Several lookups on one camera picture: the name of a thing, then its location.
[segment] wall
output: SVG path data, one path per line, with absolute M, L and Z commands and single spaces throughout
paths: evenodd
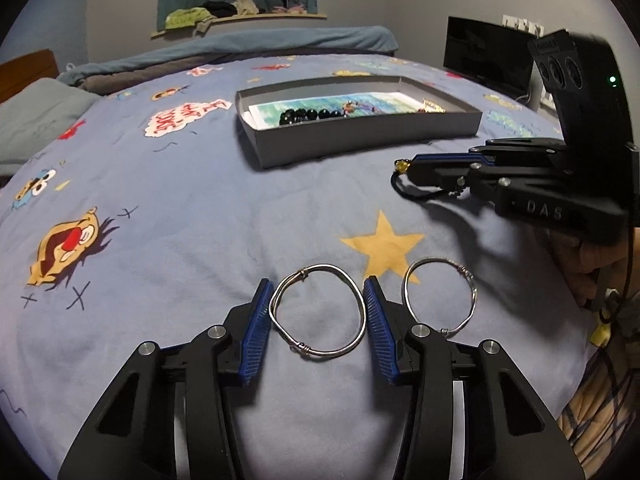
M 541 23 L 545 32 L 568 28 L 606 38 L 640 142 L 640 46 L 610 0 L 389 0 L 385 23 L 398 39 L 400 56 L 440 67 L 448 16 L 501 23 L 503 14 Z
M 172 34 L 151 39 L 156 30 L 158 0 L 87 0 L 87 45 L 89 60 L 103 62 L 133 56 L 191 39 Z M 386 0 L 318 0 L 318 11 L 325 21 L 278 20 L 278 23 L 245 22 L 217 25 L 208 34 L 230 30 L 273 27 L 340 27 L 380 25 L 385 18 Z
M 88 62 L 86 0 L 29 0 L 0 45 L 0 63 L 49 48 L 58 69 Z

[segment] metal bangle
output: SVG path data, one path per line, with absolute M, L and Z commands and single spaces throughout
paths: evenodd
M 360 311 L 360 328 L 358 329 L 358 333 L 348 345 L 343 346 L 342 348 L 338 348 L 337 350 L 330 350 L 330 351 L 314 350 L 313 348 L 311 348 L 311 346 L 301 341 L 297 341 L 292 336 L 290 336 L 289 332 L 287 332 L 284 329 L 284 327 L 276 319 L 276 312 L 278 310 L 278 306 L 280 305 L 280 300 L 282 298 L 284 291 L 287 290 L 287 288 L 289 288 L 294 283 L 304 281 L 305 278 L 310 273 L 315 272 L 316 270 L 324 270 L 325 272 L 330 272 L 335 276 L 338 276 L 338 278 L 340 278 L 342 282 L 344 282 L 349 286 L 349 288 L 353 292 L 353 295 L 356 297 L 356 300 L 358 301 L 358 309 Z M 333 359 L 335 357 L 340 357 L 341 355 L 348 354 L 351 350 L 353 350 L 354 348 L 356 348 L 356 346 L 358 346 L 358 344 L 364 337 L 364 333 L 367 327 L 367 309 L 364 303 L 364 298 L 362 297 L 362 293 L 360 292 L 360 289 L 356 286 L 356 284 L 353 282 L 351 277 L 346 272 L 344 272 L 339 267 L 335 267 L 329 264 L 317 264 L 317 265 L 305 267 L 304 269 L 297 270 L 296 272 L 293 272 L 289 276 L 284 278 L 284 280 L 282 280 L 278 284 L 276 290 L 273 293 L 273 296 L 271 297 L 271 301 L 269 302 L 269 317 L 271 317 L 271 321 L 273 321 L 273 324 L 275 325 L 276 330 L 280 332 L 280 335 L 282 336 L 282 338 L 287 343 L 289 343 L 289 346 L 292 351 L 298 352 L 302 356 L 313 356 L 313 357 L 319 357 L 324 359 Z
M 453 336 L 455 336 L 458 332 L 460 332 L 466 326 L 469 320 L 471 320 L 471 317 L 476 311 L 476 303 L 478 302 L 478 289 L 476 288 L 476 284 L 474 283 L 474 276 L 471 272 L 469 272 L 469 270 L 465 266 L 457 264 L 453 260 L 449 260 L 447 258 L 425 258 L 423 260 L 418 260 L 417 262 L 411 264 L 411 266 L 406 270 L 404 274 L 404 278 L 402 279 L 402 304 L 404 304 L 404 306 L 407 307 L 411 315 L 414 317 L 415 322 L 420 323 L 420 321 L 414 314 L 414 310 L 411 308 L 411 303 L 409 302 L 409 290 L 408 290 L 409 278 L 414 273 L 414 270 L 417 269 L 418 267 L 421 267 L 425 264 L 432 264 L 436 262 L 441 264 L 447 264 L 454 267 L 460 273 L 460 275 L 462 275 L 466 279 L 466 282 L 469 284 L 469 287 L 471 288 L 471 310 L 469 311 L 469 315 L 466 316 L 466 319 L 455 328 L 440 329 L 440 333 L 445 338 L 450 339 Z

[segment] cartoon print bedsheet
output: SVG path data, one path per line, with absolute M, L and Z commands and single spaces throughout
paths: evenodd
M 237 90 L 363 70 L 407 75 L 484 110 L 478 136 L 259 169 L 232 105 Z M 479 286 L 477 313 L 456 340 L 500 341 L 559 415 L 591 354 L 592 320 L 532 230 L 467 194 L 420 206 L 388 184 L 396 158 L 539 135 L 559 136 L 558 125 L 383 56 L 203 66 L 101 99 L 0 190 L 2 412 L 54 478 L 141 341 L 189 341 L 251 298 L 262 277 L 277 283 L 314 263 L 359 283 L 375 273 L 399 301 L 408 264 L 444 256 Z M 419 270 L 410 285 L 418 316 L 438 328 L 463 319 L 469 301 L 455 270 L 442 267 Z M 343 284 L 313 275 L 280 312 L 298 339 L 331 349 L 357 328 L 352 303 Z M 409 396 L 383 383 L 367 342 L 312 363 L 272 332 L 260 380 L 231 399 L 247 477 L 390 479 Z

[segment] monitor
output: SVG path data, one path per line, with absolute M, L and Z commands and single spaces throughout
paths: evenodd
M 513 28 L 449 17 L 444 67 L 511 98 L 527 96 L 533 70 L 529 41 Z

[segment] windowsill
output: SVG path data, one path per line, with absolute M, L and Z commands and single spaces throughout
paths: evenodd
M 236 16 L 229 16 L 228 18 L 217 18 L 210 22 L 211 27 L 215 27 L 220 23 L 232 23 L 232 22 L 243 22 L 245 20 L 280 20 L 280 19 L 288 19 L 288 18 L 308 18 L 312 20 L 326 20 L 326 14 L 242 14 Z M 158 38 L 159 36 L 170 36 L 172 32 L 190 30 L 194 27 L 181 27 L 181 28 L 171 28 L 169 30 L 160 30 L 158 32 L 153 32 L 151 34 L 151 38 Z

